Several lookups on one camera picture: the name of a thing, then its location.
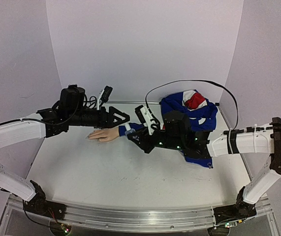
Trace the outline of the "nail polish bottle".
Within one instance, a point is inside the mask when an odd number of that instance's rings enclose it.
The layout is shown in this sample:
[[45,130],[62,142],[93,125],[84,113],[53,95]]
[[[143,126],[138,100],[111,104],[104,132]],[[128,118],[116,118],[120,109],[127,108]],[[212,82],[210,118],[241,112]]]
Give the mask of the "nail polish bottle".
[[135,130],[135,124],[134,123],[126,123],[125,124],[125,136],[128,136],[131,133],[134,133]]

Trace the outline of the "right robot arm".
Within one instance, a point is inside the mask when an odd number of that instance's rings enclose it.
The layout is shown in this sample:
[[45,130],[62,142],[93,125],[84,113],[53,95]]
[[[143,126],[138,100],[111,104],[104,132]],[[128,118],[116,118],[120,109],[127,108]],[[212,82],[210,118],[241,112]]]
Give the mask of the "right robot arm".
[[224,155],[267,153],[269,158],[252,181],[244,186],[235,207],[255,205],[260,197],[281,178],[281,118],[263,126],[236,130],[193,131],[187,115],[171,111],[164,115],[164,129],[152,129],[151,119],[142,114],[146,126],[130,131],[127,138],[145,153],[154,148],[181,151],[192,159],[208,159]]

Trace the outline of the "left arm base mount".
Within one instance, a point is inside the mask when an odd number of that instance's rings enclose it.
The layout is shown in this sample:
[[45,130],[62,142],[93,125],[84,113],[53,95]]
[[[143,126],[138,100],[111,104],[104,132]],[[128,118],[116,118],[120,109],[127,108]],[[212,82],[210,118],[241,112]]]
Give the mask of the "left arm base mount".
[[30,182],[35,188],[35,196],[23,203],[24,210],[33,214],[51,217],[55,220],[64,220],[66,205],[47,200],[40,185],[33,180]]

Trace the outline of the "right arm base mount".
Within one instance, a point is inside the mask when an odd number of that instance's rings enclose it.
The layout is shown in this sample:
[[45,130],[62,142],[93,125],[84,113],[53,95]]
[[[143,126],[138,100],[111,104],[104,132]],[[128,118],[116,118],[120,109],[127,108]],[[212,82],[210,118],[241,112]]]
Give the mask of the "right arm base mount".
[[235,204],[214,208],[216,226],[256,216],[257,212],[255,204],[249,204],[244,201],[244,189],[245,187],[239,191]]

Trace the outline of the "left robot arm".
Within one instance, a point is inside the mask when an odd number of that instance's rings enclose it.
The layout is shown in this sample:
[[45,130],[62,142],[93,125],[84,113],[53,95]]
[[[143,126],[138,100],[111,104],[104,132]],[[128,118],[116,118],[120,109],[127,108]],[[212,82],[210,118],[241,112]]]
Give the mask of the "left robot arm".
[[[60,99],[51,108],[38,110],[27,117],[0,123],[0,149],[33,139],[50,138],[67,132],[71,126],[114,128],[130,120],[130,116],[110,106],[108,101],[112,87],[106,86],[96,99],[95,106],[87,106],[85,89],[69,85],[62,89]],[[37,214],[49,211],[41,187],[15,173],[8,172],[0,164],[0,189],[29,202]]]

